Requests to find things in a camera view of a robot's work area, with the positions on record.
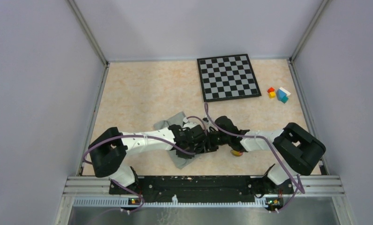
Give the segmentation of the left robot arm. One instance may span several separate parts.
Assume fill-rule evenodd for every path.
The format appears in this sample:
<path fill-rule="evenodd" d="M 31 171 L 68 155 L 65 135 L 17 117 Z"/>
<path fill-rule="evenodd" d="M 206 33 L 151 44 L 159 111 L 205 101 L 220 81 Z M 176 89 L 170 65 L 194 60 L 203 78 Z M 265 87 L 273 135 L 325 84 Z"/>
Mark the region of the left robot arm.
<path fill-rule="evenodd" d="M 84 162 L 91 164 L 97 178 L 109 178 L 120 184 L 127 194 L 138 188 L 132 167 L 123 163 L 127 156 L 154 150 L 174 151 L 179 158 L 190 159 L 203 153 L 208 145 L 207 133 L 201 125 L 170 125 L 140 133 L 120 132 L 117 127 L 104 131 L 88 147 Z"/>

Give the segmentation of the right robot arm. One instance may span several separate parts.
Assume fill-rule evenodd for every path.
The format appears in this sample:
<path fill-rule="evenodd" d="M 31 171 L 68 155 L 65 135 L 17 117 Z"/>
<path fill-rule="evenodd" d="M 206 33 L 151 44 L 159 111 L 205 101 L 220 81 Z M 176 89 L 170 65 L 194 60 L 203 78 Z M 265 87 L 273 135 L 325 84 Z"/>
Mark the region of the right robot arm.
<path fill-rule="evenodd" d="M 269 150 L 273 153 L 277 163 L 261 179 L 268 193 L 275 193 L 285 181 L 290 180 L 304 194 L 305 189 L 298 176 L 309 176 L 326 152 L 321 141 L 294 122 L 274 131 L 252 131 L 238 129 L 226 116 L 207 119 L 224 135 L 223 140 L 234 151 Z"/>

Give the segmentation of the grey cloth napkin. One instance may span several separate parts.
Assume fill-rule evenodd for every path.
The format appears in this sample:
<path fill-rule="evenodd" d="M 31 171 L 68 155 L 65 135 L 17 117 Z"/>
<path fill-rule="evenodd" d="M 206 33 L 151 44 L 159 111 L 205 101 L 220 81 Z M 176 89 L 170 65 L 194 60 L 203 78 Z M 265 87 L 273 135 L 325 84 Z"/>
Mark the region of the grey cloth napkin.
<path fill-rule="evenodd" d="M 173 115 L 172 117 L 169 117 L 166 120 L 160 120 L 159 122 L 156 122 L 153 125 L 153 128 L 155 130 L 160 130 L 160 129 L 166 128 L 170 125 L 180 125 L 180 126 L 182 126 L 183 125 L 182 121 L 185 117 L 187 117 L 187 116 L 184 114 L 184 112 L 179 112 L 179 113 Z M 178 169 L 183 169 L 185 166 L 189 165 L 194 160 L 194 158 L 184 159 L 184 158 L 178 157 L 176 155 L 175 150 L 169 151 L 168 155 L 169 155 L 170 159 L 172 160 L 172 162 L 174 163 L 175 167 L 178 168 Z"/>

